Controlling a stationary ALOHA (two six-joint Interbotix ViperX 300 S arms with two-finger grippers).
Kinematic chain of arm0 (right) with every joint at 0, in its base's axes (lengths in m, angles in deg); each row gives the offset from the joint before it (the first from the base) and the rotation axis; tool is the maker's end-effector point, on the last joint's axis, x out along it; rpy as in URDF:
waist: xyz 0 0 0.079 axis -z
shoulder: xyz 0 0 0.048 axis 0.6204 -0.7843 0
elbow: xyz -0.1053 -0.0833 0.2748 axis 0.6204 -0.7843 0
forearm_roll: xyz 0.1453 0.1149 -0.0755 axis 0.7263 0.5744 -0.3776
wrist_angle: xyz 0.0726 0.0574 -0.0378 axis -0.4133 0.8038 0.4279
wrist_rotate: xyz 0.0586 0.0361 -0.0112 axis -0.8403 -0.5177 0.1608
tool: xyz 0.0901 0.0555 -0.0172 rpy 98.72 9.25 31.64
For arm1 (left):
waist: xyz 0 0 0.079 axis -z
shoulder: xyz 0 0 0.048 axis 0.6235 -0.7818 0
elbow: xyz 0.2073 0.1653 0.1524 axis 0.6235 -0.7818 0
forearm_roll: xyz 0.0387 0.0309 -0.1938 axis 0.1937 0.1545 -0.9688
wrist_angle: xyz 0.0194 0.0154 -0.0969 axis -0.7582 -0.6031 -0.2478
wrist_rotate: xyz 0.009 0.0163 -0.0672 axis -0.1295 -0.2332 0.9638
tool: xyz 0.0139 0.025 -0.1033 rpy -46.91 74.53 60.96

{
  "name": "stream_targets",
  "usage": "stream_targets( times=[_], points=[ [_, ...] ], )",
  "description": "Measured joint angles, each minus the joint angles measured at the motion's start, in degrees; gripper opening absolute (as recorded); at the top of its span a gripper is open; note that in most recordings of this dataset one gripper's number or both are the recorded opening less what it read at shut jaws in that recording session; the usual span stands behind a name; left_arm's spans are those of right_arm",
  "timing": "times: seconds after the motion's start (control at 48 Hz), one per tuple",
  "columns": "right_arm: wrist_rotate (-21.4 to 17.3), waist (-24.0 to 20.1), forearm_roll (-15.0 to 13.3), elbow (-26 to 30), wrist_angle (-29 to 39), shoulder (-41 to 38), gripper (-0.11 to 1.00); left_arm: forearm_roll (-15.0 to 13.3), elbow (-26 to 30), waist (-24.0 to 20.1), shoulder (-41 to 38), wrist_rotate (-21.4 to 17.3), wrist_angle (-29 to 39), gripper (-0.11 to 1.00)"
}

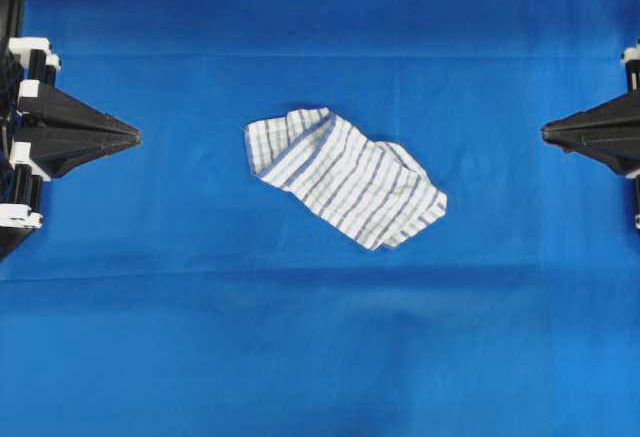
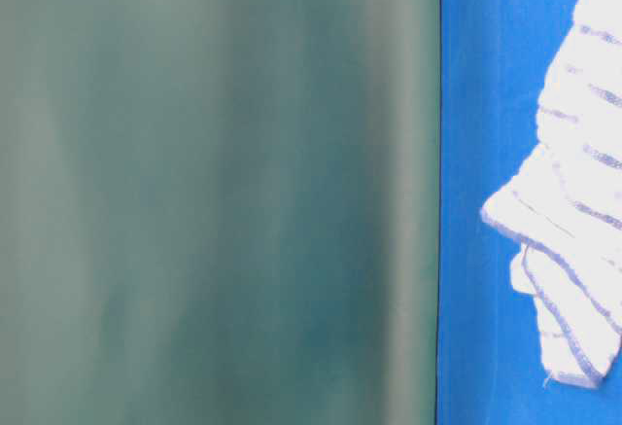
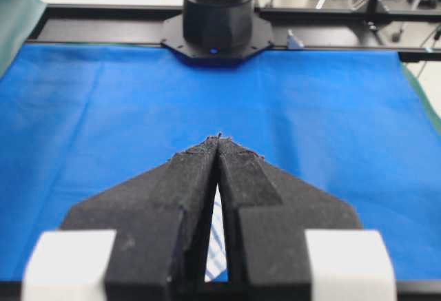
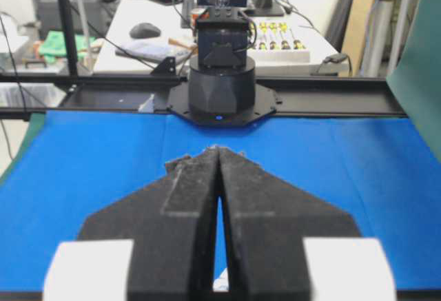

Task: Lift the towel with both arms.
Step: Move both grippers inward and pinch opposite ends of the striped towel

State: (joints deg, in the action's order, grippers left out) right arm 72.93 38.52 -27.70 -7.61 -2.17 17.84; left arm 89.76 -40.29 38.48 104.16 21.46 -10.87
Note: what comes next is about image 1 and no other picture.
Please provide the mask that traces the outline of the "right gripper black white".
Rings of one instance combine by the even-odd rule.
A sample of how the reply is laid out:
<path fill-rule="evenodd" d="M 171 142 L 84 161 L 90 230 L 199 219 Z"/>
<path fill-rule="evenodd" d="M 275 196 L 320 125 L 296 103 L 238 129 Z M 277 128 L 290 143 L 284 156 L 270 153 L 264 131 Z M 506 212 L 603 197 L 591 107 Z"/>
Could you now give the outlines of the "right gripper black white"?
<path fill-rule="evenodd" d="M 625 68 L 628 93 L 589 110 L 549 122 L 542 127 L 541 131 L 542 135 L 547 137 L 563 131 L 630 126 L 636 140 L 632 145 L 631 158 L 591 145 L 581 146 L 548 138 L 543 138 L 543 141 L 567 153 L 577 152 L 589 157 L 606 165 L 615 174 L 633 180 L 636 206 L 634 222 L 636 229 L 639 229 L 639 42 L 636 42 L 634 47 L 628 47 L 623 51 L 621 62 Z"/>

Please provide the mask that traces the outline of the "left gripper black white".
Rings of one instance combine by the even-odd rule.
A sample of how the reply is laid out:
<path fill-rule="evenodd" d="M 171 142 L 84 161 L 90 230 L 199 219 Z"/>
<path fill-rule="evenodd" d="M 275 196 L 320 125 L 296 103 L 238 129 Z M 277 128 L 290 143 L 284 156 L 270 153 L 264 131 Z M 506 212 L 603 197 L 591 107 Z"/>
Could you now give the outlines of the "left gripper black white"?
<path fill-rule="evenodd" d="M 1 226 L 36 230 L 42 184 L 74 168 L 140 144 L 139 130 L 48 84 L 61 60 L 45 37 L 1 42 Z M 18 109 L 30 98 L 30 114 Z M 78 129 L 30 129 L 38 119 Z"/>

